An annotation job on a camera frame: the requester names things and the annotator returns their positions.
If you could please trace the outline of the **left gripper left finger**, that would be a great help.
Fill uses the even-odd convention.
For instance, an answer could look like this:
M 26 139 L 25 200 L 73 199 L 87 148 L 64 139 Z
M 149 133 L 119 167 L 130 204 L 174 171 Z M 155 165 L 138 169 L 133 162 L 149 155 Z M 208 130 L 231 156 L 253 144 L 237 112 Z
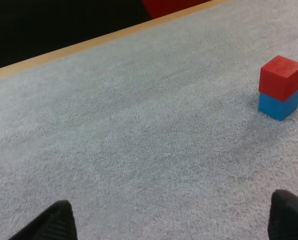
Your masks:
M 12 240 L 77 240 L 72 205 L 58 200 L 28 225 L 11 237 Z

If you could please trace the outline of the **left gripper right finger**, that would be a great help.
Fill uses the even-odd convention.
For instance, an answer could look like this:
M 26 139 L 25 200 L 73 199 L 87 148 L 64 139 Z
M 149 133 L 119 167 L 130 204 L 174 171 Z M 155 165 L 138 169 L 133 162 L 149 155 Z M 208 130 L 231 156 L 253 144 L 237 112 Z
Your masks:
M 268 220 L 270 240 L 298 240 L 298 196 L 277 189 L 271 195 Z

